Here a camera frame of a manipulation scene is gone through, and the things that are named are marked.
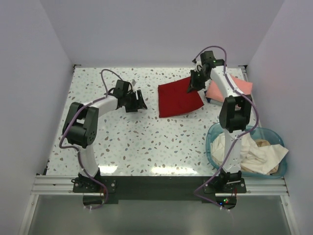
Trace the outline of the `red t shirt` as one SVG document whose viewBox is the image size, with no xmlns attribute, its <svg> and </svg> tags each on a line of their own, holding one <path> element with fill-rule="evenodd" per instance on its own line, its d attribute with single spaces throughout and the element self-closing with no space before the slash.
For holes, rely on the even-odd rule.
<svg viewBox="0 0 313 235">
<path fill-rule="evenodd" d="M 197 91 L 187 92 L 190 77 L 158 86 L 160 118 L 168 118 L 193 112 L 204 103 Z"/>
</svg>

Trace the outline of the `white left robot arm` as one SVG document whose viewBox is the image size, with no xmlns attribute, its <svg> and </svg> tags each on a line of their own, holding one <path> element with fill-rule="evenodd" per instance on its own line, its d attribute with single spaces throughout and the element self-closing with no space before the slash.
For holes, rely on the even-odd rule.
<svg viewBox="0 0 313 235">
<path fill-rule="evenodd" d="M 90 192 L 101 188 L 101 180 L 96 177 L 99 167 L 93 151 L 98 120 L 106 113 L 122 107 L 127 113 L 147 109 L 141 90 L 134 90 L 130 82 L 123 80 L 118 80 L 115 87 L 108 90 L 103 97 L 87 103 L 73 102 L 69 107 L 59 147 L 77 151 L 79 174 L 86 177 L 84 186 Z"/>
</svg>

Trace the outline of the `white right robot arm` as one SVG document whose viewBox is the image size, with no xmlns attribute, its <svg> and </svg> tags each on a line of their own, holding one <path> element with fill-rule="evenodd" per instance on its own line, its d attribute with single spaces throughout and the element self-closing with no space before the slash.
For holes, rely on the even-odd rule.
<svg viewBox="0 0 313 235">
<path fill-rule="evenodd" d="M 195 68 L 190 71 L 187 92 L 200 91 L 212 80 L 218 86 L 224 101 L 219 114 L 219 123 L 224 131 L 224 158 L 220 168 L 205 185 L 212 185 L 223 192 L 230 192 L 242 179 L 240 151 L 242 136 L 249 124 L 251 96 L 246 96 L 227 71 L 226 59 L 216 59 L 213 51 L 206 50 L 193 59 Z"/>
</svg>

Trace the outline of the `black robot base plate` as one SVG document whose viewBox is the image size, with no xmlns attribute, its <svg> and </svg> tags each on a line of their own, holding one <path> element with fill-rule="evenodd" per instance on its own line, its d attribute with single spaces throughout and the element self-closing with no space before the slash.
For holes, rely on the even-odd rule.
<svg viewBox="0 0 313 235">
<path fill-rule="evenodd" d="M 201 201 L 232 209 L 237 194 L 246 193 L 244 179 L 229 184 L 220 177 L 203 176 L 101 176 L 78 175 L 73 192 L 83 194 L 84 206 L 118 204 L 121 200 Z"/>
</svg>

